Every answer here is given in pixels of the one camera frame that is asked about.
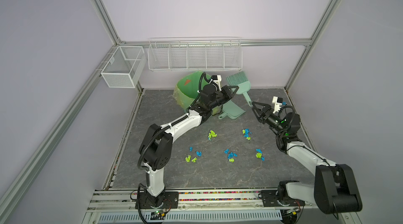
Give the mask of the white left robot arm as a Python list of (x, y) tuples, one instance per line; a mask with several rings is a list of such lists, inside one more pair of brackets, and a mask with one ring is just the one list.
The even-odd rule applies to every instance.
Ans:
[(213, 75), (207, 78), (206, 73), (200, 75), (197, 96), (186, 113), (163, 125), (152, 124), (139, 147), (140, 157), (137, 168), (144, 170), (147, 184), (144, 191), (152, 198), (161, 197), (165, 192), (164, 168), (169, 162), (175, 141), (206, 122), (215, 108), (231, 101), (239, 87), (221, 85), (221, 77)]

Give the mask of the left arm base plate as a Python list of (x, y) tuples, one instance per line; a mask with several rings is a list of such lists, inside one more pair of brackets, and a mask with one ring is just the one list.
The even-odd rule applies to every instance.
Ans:
[(140, 192), (137, 197), (137, 203), (135, 208), (138, 209), (177, 209), (179, 203), (179, 192), (178, 191), (163, 191), (158, 196), (152, 196), (146, 192)]

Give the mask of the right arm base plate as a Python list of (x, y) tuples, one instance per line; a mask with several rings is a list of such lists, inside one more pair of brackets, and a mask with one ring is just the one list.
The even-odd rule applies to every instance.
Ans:
[(262, 201), (264, 207), (304, 207), (305, 202), (291, 199), (288, 196), (282, 196), (277, 189), (261, 190), (258, 198)]

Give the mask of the mint green dustpan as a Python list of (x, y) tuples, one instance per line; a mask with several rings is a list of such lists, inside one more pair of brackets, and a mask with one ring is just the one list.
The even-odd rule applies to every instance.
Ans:
[(232, 101), (228, 101), (222, 106), (222, 113), (219, 115), (219, 119), (222, 120), (225, 117), (229, 117), (230, 119), (237, 119), (240, 116), (242, 116), (245, 113), (245, 111), (236, 105)]

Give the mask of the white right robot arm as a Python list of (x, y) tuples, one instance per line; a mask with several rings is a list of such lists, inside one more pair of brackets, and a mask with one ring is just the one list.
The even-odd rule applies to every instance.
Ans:
[(275, 111), (266, 103), (252, 103), (258, 122), (266, 124), (275, 134), (276, 146), (294, 158), (314, 175), (312, 185), (298, 181), (279, 183), (277, 199), (282, 204), (300, 200), (315, 204), (325, 214), (359, 212), (363, 202), (352, 168), (326, 159), (309, 148), (299, 137), (301, 119), (293, 106)]

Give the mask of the mint green hand brush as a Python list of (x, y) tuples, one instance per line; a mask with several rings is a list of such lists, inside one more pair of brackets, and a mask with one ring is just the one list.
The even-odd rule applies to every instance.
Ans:
[(240, 71), (236, 74), (226, 77), (226, 80), (230, 86), (238, 86), (236, 94), (243, 95), (248, 106), (252, 107), (252, 100), (248, 95), (248, 91), (251, 89), (251, 83), (248, 80), (246, 73), (244, 71)]

